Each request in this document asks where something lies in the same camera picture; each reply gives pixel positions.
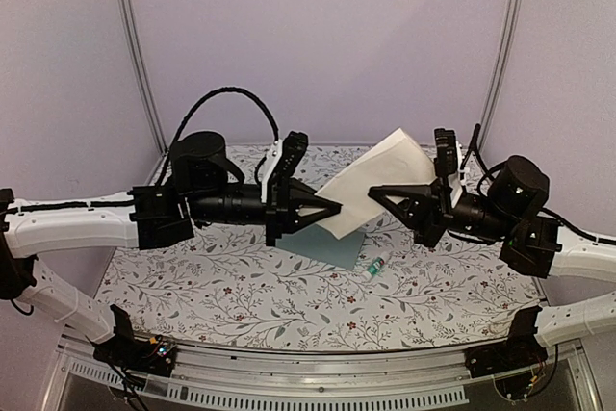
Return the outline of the beige letter paper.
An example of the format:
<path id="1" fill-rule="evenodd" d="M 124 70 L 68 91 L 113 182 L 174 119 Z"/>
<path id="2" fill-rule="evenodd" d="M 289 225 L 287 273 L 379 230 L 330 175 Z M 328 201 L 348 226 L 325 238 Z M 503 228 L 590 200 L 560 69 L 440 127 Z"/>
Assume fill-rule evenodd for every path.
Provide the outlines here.
<path id="1" fill-rule="evenodd" d="M 317 196 L 342 205 L 341 211 L 318 222 L 340 240 L 381 215 L 385 209 L 369 198 L 372 187 L 428 185 L 434 166 L 421 146 L 398 128 L 323 185 Z"/>

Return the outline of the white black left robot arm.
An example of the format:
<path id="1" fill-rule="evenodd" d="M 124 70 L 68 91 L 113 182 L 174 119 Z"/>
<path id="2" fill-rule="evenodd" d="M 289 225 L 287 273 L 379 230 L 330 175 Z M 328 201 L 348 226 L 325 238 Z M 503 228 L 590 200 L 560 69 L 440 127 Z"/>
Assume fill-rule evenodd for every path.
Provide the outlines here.
<path id="1" fill-rule="evenodd" d="M 294 234 L 342 210 L 295 179 L 308 147 L 304 133 L 276 140 L 266 153 L 257 184 L 226 154 L 223 135 L 202 131 L 172 144 L 162 176 L 154 185 L 135 187 L 100 199 L 66 202 L 17 199 L 1 192 L 1 297 L 45 310 L 79 330 L 123 367 L 143 357 L 129 315 L 101 307 L 76 287 L 51 274 L 41 253 L 88 247 L 151 250 L 191 239 L 211 223 L 262 225 L 266 244 Z"/>

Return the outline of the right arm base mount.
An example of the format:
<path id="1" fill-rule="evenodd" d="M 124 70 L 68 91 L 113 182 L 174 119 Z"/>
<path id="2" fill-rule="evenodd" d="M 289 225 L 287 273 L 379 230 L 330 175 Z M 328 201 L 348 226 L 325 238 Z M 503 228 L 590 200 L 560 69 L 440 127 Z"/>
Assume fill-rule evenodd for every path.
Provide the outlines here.
<path id="1" fill-rule="evenodd" d="M 509 372 L 546 361 L 547 349 L 535 338 L 535 323 L 541 311 L 540 306 L 520 310 L 504 340 L 465 349 L 465 367 L 471 377 Z"/>

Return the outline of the teal envelope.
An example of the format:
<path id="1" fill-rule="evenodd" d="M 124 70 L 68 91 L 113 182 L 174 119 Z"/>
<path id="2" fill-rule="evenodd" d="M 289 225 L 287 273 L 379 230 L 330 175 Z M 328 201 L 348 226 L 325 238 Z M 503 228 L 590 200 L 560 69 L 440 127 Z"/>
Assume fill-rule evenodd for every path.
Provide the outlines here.
<path id="1" fill-rule="evenodd" d="M 311 225 L 294 234 L 285 234 L 275 247 L 318 262 L 352 270 L 359 258 L 365 233 L 354 231 L 338 240 L 327 230 Z"/>

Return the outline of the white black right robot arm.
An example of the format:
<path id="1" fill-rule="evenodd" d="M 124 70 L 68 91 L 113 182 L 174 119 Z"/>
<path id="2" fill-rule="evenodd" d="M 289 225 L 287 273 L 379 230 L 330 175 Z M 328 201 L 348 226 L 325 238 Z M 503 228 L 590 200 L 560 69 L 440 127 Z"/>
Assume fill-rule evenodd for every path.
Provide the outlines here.
<path id="1" fill-rule="evenodd" d="M 545 209 L 550 180 L 532 161 L 514 155 L 494 166 L 487 193 L 453 189 L 443 175 L 429 185 L 384 185 L 369 190 L 379 203 L 414 233 L 414 241 L 435 246 L 448 231 L 487 244 L 499 243 L 500 259 L 521 275 L 537 278 L 580 276 L 615 279 L 615 240 L 583 231 Z M 551 347 L 615 327 L 615 294 L 563 306 L 529 307 L 516 313 L 498 360 L 519 368 L 535 344 Z"/>

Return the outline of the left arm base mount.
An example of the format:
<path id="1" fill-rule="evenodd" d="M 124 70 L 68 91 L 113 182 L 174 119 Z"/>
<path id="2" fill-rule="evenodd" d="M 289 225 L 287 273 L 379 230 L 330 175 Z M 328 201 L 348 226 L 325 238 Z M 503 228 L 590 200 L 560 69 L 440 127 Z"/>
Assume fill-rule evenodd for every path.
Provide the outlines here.
<path id="1" fill-rule="evenodd" d="M 129 314 L 118 306 L 110 306 L 114 315 L 112 337 L 94 342 L 93 357 L 101 362 L 128 371 L 171 377 L 177 357 L 177 345 L 155 335 L 148 340 L 135 337 Z"/>

